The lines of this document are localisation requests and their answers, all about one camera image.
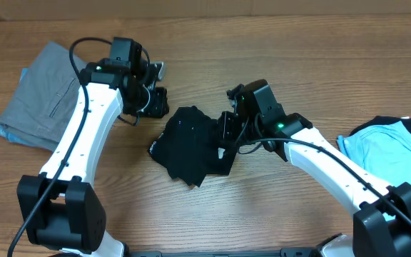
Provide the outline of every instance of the crumpled black cloth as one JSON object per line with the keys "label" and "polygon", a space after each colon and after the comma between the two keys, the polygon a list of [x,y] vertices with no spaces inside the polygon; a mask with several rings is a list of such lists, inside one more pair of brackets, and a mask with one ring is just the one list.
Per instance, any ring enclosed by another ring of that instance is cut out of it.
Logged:
{"label": "crumpled black cloth", "polygon": [[219,158],[217,130],[217,120],[196,106],[180,107],[148,153],[172,179],[200,186],[206,174],[229,175],[234,162],[237,149],[227,149]]}

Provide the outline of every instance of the light blue fabric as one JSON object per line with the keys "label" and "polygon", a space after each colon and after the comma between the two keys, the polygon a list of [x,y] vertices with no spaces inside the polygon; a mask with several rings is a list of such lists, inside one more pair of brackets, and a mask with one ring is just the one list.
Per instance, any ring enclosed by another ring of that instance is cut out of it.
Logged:
{"label": "light blue fabric", "polygon": [[393,186],[411,184],[411,133],[401,121],[368,126],[347,138],[338,136],[338,146],[361,168]]}
{"label": "light blue fabric", "polygon": [[[27,68],[23,68],[23,69],[21,70],[21,76],[20,76],[20,80],[19,80],[19,81],[21,81],[21,79],[25,76],[25,74],[26,74],[27,71],[28,71]],[[9,142],[11,142],[11,143],[20,143],[20,144],[25,145],[25,146],[35,146],[35,145],[33,145],[33,144],[31,144],[31,143],[29,143],[29,142],[27,142],[27,141],[19,138],[18,136],[14,135],[14,134],[12,134],[12,133],[7,132],[6,129],[5,129],[1,124],[0,124],[0,136],[6,138],[6,140],[9,141]]]}

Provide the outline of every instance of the folded gray cloth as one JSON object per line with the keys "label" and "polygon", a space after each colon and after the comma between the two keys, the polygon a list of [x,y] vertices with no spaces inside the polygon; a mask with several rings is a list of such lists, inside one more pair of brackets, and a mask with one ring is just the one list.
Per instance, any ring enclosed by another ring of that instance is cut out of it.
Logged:
{"label": "folded gray cloth", "polygon": [[[86,62],[74,56],[77,68]],[[77,103],[80,83],[69,52],[54,42],[37,56],[0,116],[0,125],[30,144],[50,151],[58,146]]]}

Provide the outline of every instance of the wooden table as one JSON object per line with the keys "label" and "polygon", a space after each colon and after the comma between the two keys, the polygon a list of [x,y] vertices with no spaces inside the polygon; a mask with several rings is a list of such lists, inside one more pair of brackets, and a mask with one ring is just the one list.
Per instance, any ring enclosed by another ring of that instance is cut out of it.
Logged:
{"label": "wooden table", "polygon": [[[352,233],[324,188],[264,150],[238,156],[230,176],[208,176],[200,188],[172,181],[146,149],[180,106],[218,118],[230,109],[225,90],[267,79],[287,113],[310,119],[334,145],[375,115],[411,116],[411,15],[0,22],[0,113],[48,41],[68,48],[84,36],[135,38],[167,64],[160,85],[171,113],[135,128],[117,121],[97,169],[107,229],[133,251],[275,250]],[[76,53],[98,61],[108,46],[84,43]],[[0,138],[0,256],[22,222],[17,183],[49,156]],[[25,236],[16,251],[51,253]]]}

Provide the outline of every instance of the gray fabric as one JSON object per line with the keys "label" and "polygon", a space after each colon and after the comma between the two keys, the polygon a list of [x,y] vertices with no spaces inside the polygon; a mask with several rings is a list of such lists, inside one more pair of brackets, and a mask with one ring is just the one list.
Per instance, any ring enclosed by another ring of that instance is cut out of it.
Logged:
{"label": "gray fabric", "polygon": [[[77,69],[85,68],[78,57],[74,61]],[[69,52],[49,42],[20,81],[0,124],[19,138],[53,151],[72,116],[79,86]]]}

